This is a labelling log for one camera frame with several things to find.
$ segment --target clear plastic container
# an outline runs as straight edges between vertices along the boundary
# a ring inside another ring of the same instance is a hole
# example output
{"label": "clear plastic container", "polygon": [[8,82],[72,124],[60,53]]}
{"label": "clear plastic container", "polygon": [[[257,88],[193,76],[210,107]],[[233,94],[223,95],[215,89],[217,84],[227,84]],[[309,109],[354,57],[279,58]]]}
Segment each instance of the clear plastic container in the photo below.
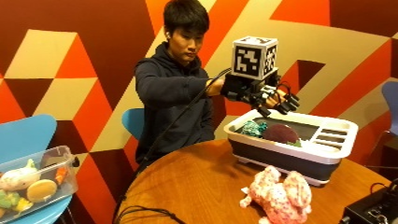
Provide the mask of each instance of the clear plastic container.
{"label": "clear plastic container", "polygon": [[0,164],[0,223],[77,191],[74,156],[58,146]]}

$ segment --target toy fruit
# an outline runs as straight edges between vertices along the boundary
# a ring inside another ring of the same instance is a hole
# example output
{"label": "toy fruit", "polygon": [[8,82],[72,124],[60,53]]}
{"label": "toy fruit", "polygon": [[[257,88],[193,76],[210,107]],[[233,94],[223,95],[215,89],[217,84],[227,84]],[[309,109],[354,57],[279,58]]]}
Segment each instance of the toy fruit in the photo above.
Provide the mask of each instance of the toy fruit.
{"label": "toy fruit", "polygon": [[0,208],[0,218],[2,217],[2,215],[5,214],[6,210],[5,208]]}
{"label": "toy fruit", "polygon": [[26,211],[28,209],[30,209],[30,207],[33,206],[33,203],[29,202],[25,198],[20,198],[20,201],[17,202],[17,204],[12,207],[12,210],[14,212],[17,212],[18,214],[16,215],[17,217],[20,216],[21,212]]}
{"label": "toy fruit", "polygon": [[25,167],[6,171],[0,178],[0,189],[6,191],[16,191],[25,189],[32,183],[40,179],[34,161],[28,160]]}
{"label": "toy fruit", "polygon": [[20,201],[20,195],[17,192],[5,192],[0,189],[0,207],[12,208]]}
{"label": "toy fruit", "polygon": [[28,200],[33,203],[46,201],[57,191],[57,184],[49,179],[41,179],[26,190]]}
{"label": "toy fruit", "polygon": [[262,133],[262,138],[283,144],[299,141],[295,130],[283,124],[274,124]]}

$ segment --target toy vegetable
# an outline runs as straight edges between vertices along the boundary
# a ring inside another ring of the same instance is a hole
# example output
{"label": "toy vegetable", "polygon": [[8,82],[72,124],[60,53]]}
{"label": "toy vegetable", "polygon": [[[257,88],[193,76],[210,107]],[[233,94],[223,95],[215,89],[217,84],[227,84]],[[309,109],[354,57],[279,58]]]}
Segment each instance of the toy vegetable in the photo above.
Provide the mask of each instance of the toy vegetable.
{"label": "toy vegetable", "polygon": [[2,217],[2,215],[5,214],[6,210],[4,208],[0,208],[0,218]]}
{"label": "toy vegetable", "polygon": [[6,171],[0,178],[0,189],[16,191],[25,189],[32,183],[40,179],[40,174],[34,167],[34,161],[28,160],[25,167]]}
{"label": "toy vegetable", "polygon": [[54,174],[54,179],[57,180],[58,185],[61,185],[64,183],[65,177],[66,177],[66,168],[60,167]]}
{"label": "toy vegetable", "polygon": [[20,214],[21,214],[21,212],[24,212],[25,210],[30,209],[32,206],[33,206],[32,202],[29,202],[25,198],[20,198],[20,201],[12,207],[12,210],[14,212],[17,212],[17,215],[14,217],[18,217]]}
{"label": "toy vegetable", "polygon": [[17,192],[5,192],[0,189],[0,207],[12,208],[20,201],[20,195]]}

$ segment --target blue chair back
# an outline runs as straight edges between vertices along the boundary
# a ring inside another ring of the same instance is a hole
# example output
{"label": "blue chair back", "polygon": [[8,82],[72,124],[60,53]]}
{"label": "blue chair back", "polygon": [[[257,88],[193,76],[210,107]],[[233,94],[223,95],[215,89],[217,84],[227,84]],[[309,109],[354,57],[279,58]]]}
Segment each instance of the blue chair back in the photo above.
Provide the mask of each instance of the blue chair back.
{"label": "blue chair back", "polygon": [[125,110],[122,114],[122,124],[136,139],[140,140],[144,128],[144,108]]}
{"label": "blue chair back", "polygon": [[398,135],[398,81],[387,81],[382,87],[382,93],[387,101],[391,117],[389,131]]}
{"label": "blue chair back", "polygon": [[48,149],[57,127],[50,115],[36,115],[0,124],[0,163]]}
{"label": "blue chair back", "polygon": [[[13,161],[48,149],[57,121],[42,114],[0,124],[0,163]],[[48,224],[56,222],[72,196],[12,220],[9,224]]]}

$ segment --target white cube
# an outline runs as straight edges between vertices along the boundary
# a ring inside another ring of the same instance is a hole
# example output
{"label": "white cube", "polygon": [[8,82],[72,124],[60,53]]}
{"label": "white cube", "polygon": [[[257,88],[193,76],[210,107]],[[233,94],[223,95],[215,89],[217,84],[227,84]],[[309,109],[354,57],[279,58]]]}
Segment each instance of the white cube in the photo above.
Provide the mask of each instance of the white cube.
{"label": "white cube", "polygon": [[231,75],[262,80],[274,71],[277,39],[246,36],[234,41]]}

